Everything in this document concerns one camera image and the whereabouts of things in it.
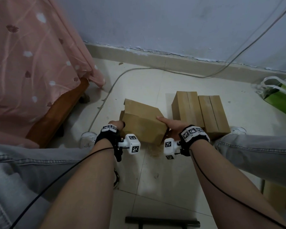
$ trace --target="green bag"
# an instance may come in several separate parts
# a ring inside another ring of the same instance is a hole
[[[279,85],[265,85],[265,81],[269,79],[276,79],[280,82],[280,84]],[[269,104],[271,104],[272,106],[286,113],[286,81],[276,76],[271,76],[271,77],[265,78],[263,82],[261,83],[261,85],[264,88],[264,91],[262,94],[263,99]]]

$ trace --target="black metal bar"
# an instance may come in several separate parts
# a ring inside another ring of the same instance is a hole
[[[142,217],[130,217],[130,216],[125,217],[125,223],[138,224],[139,228],[143,228],[144,224],[162,225],[162,226],[177,226],[177,227],[182,227],[182,228],[200,227],[200,222],[197,220],[155,219],[155,218],[142,218]]]

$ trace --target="black wrist strap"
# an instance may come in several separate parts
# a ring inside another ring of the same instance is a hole
[[[116,157],[117,162],[120,162],[123,154],[123,150],[118,148],[118,143],[121,140],[120,131],[113,125],[106,125],[97,136],[95,144],[104,138],[110,141],[114,150],[114,156]]]
[[[183,149],[183,151],[180,150],[180,153],[185,156],[190,156],[189,148],[195,141],[203,139],[210,142],[210,138],[205,131],[203,131],[202,128],[194,125],[185,127],[182,132],[179,133],[179,137],[180,146]]]

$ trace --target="forearm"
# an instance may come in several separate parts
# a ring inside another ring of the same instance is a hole
[[[102,139],[91,153],[108,147],[112,144]],[[113,163],[113,149],[87,158],[62,188],[40,228],[109,228]]]
[[[190,148],[201,170],[218,188],[286,225],[253,183],[207,141],[198,140]],[[220,192],[193,162],[218,228],[281,228]]]

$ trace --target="baseboard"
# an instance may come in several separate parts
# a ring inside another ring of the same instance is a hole
[[[163,55],[107,45],[86,44],[86,46],[94,58],[125,62],[146,67],[157,67],[201,76],[213,74],[225,65],[221,62],[206,62],[177,55]],[[246,83],[258,83],[268,76],[278,76],[285,79],[286,72],[231,64],[215,77]]]

